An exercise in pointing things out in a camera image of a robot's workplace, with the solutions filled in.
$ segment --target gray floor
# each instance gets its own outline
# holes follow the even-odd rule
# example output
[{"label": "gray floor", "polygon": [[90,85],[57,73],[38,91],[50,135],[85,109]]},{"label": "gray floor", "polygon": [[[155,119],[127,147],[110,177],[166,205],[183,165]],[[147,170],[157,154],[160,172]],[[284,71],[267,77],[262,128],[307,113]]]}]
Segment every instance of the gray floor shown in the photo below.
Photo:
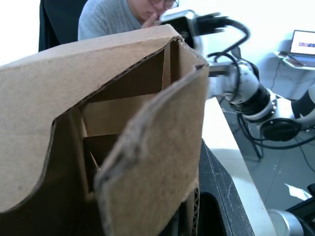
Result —
[{"label": "gray floor", "polygon": [[[236,130],[238,128],[236,115],[230,113],[231,110],[225,105],[223,107],[227,110],[224,114],[231,130]],[[255,133],[255,127],[252,127],[251,131]],[[264,157],[258,161],[252,145],[242,132],[236,132],[234,137],[266,208],[286,210],[302,202],[299,198],[291,196],[289,188],[285,185],[286,183],[307,191],[307,186],[315,183],[315,173],[307,166],[299,148],[289,150],[264,148]],[[311,135],[301,133],[298,137],[307,139]],[[293,139],[285,143],[269,141],[264,143],[273,146],[286,146],[295,144],[296,141]],[[303,145],[302,148],[310,165],[315,169],[315,142],[311,145]]]}]

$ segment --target corrugated cardboard edge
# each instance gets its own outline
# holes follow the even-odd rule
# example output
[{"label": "corrugated cardboard edge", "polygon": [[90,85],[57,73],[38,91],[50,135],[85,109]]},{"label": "corrugated cardboard edge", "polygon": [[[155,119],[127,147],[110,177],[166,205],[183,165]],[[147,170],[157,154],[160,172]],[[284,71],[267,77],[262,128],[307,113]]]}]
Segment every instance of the corrugated cardboard edge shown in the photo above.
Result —
[{"label": "corrugated cardboard edge", "polygon": [[[186,86],[187,84],[191,83],[194,79],[194,76],[196,76],[198,73],[201,73],[200,71],[194,71],[190,74],[188,74],[184,79],[181,79],[177,82],[175,82],[171,86],[172,92],[176,92]],[[204,80],[207,79],[208,70],[204,70]],[[205,90],[207,90],[207,81],[205,81]],[[97,173],[95,180],[94,180],[94,188],[97,190],[96,194],[98,197],[99,207],[101,211],[101,217],[103,218],[103,228],[105,230],[105,234],[108,236],[114,236],[114,232],[112,230],[112,219],[110,216],[110,206],[106,202],[106,200],[103,198],[102,194],[106,194],[107,192],[107,186],[104,186],[103,184],[105,182],[108,182],[110,185],[110,182],[113,182],[117,180],[120,176],[122,176],[122,173],[135,166],[137,163],[139,163],[140,159],[134,159],[134,157],[137,156],[137,147],[138,143],[137,141],[141,139],[141,136],[146,129],[145,126],[142,125],[143,120],[150,119],[150,117],[157,112],[157,110],[160,109],[166,102],[168,102],[172,96],[173,93],[169,93],[170,89],[166,89],[159,93],[156,97],[154,97],[148,104],[146,104],[142,110],[128,123],[124,133],[120,136],[120,139],[118,142],[116,142],[111,154],[109,157],[105,160],[103,163],[101,170]],[[121,158],[121,154],[124,155],[125,160],[121,161],[119,158]],[[186,200],[189,193],[193,191],[194,189],[198,188],[198,171],[197,176],[195,177],[195,180],[192,184],[192,186],[188,186],[189,191],[185,196],[182,196],[182,202]],[[197,221],[198,221],[198,209],[199,209],[199,198],[196,197],[195,200],[195,209],[194,209],[194,217],[193,217],[193,232],[197,233]]]},{"label": "corrugated cardboard edge", "polygon": [[150,59],[151,57],[154,57],[156,54],[160,53],[161,51],[163,51],[167,46],[169,46],[173,41],[179,41],[182,42],[183,39],[180,36],[174,36],[172,37],[162,48],[160,48],[159,50],[155,51],[152,54],[147,55],[146,57],[144,57],[143,59],[141,59],[139,62],[135,63],[134,65],[130,66],[128,69],[126,69],[124,72],[116,75],[112,80],[110,80],[109,82],[103,84],[99,89],[97,89],[96,91],[90,93],[89,95],[87,95],[86,97],[84,97],[81,101],[79,101],[77,104],[75,104],[74,106],[70,107],[69,109],[67,109],[64,113],[60,114],[58,117],[56,117],[53,122],[52,122],[52,126],[51,126],[51,132],[50,132],[50,141],[47,147],[47,153],[46,156],[44,157],[44,164],[43,164],[43,168],[42,168],[42,172],[38,178],[37,183],[34,185],[33,189],[31,190],[31,192],[26,195],[24,197],[23,200],[21,200],[18,203],[15,203],[14,206],[9,207],[6,210],[3,210],[0,212],[0,214],[12,211],[16,208],[18,208],[20,205],[24,204],[25,202],[28,201],[28,199],[30,199],[32,197],[32,195],[41,187],[41,185],[43,184],[44,180],[45,180],[45,175],[46,175],[46,171],[47,171],[47,165],[50,161],[50,151],[51,151],[51,146],[52,146],[52,141],[53,141],[53,137],[55,134],[55,128],[56,128],[56,123],[58,122],[58,119],[64,115],[66,115],[68,112],[72,111],[73,109],[78,108],[79,106],[81,106],[82,104],[84,104],[85,102],[87,102],[91,97],[93,97],[94,95],[102,92],[107,86],[109,86],[111,83],[114,83],[115,81],[117,81],[118,79],[120,79],[122,76],[126,75],[129,71],[133,70],[134,68],[136,68],[137,66],[139,66],[140,64],[142,64],[143,62],[145,62],[146,60]]}]

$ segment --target robotic arm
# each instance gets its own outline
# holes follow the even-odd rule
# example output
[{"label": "robotic arm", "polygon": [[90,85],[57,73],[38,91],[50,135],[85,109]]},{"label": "robotic arm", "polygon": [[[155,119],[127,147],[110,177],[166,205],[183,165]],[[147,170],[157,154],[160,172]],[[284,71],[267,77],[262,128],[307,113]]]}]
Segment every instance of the robotic arm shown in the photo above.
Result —
[{"label": "robotic arm", "polygon": [[[242,24],[221,17],[219,13],[197,17],[192,10],[164,15],[163,24],[171,24],[198,52],[202,53],[200,35],[217,33],[230,25],[245,32],[246,36],[209,61],[211,72],[210,94],[224,95],[242,122],[257,126],[268,140],[288,141],[301,130],[315,126],[315,85],[297,101],[290,101],[265,88],[254,74],[252,66],[245,60],[235,60],[227,52],[249,38],[249,31]],[[216,63],[217,58],[226,56],[233,63]]]}]

